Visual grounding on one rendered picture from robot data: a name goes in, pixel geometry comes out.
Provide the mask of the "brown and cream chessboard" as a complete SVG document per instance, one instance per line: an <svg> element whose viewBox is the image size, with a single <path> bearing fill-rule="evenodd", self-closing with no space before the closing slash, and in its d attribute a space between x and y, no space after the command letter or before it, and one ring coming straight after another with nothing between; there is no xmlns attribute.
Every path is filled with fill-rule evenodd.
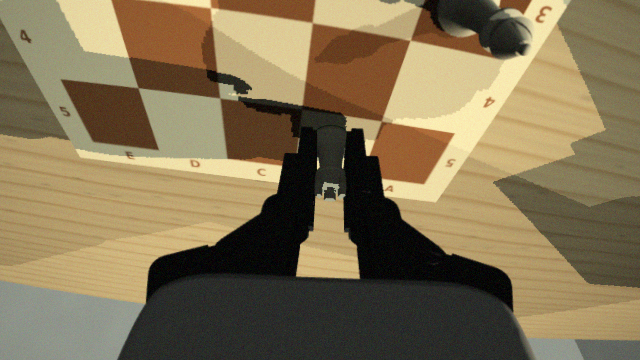
<svg viewBox="0 0 640 360"><path fill-rule="evenodd" d="M385 196L436 202L571 0L499 60L438 0L0 0L80 158L279 183L301 126L363 128Z"/></svg>

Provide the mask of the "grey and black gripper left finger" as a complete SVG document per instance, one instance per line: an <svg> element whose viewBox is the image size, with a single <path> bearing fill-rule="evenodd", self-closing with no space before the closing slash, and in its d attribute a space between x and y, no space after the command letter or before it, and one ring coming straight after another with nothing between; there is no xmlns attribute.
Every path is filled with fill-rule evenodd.
<svg viewBox="0 0 640 360"><path fill-rule="evenodd" d="M157 258L149 267L146 302L163 285L196 274L296 276L300 244L314 229L316 171L317 130L301 127L298 154L284 154L277 194L261 213L213 246Z"/></svg>

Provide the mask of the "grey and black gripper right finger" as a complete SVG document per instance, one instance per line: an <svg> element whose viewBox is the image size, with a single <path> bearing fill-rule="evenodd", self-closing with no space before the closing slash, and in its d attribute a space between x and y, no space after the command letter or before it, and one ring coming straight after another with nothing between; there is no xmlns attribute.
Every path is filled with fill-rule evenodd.
<svg viewBox="0 0 640 360"><path fill-rule="evenodd" d="M384 196L378 156L366 157L363 129L347 131L343 169L344 233L357 246L360 279L459 283L493 294L513 312L512 283L505 272L446 254L402 219L398 205Z"/></svg>

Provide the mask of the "white bishop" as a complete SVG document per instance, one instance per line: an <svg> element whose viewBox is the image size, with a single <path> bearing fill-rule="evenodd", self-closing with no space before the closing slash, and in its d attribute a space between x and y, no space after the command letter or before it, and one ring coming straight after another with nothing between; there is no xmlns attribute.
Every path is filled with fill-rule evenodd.
<svg viewBox="0 0 640 360"><path fill-rule="evenodd" d="M479 34L480 45L499 60L529 55L533 22L517 9L499 5L500 0L438 0L436 14L452 36Z"/></svg>

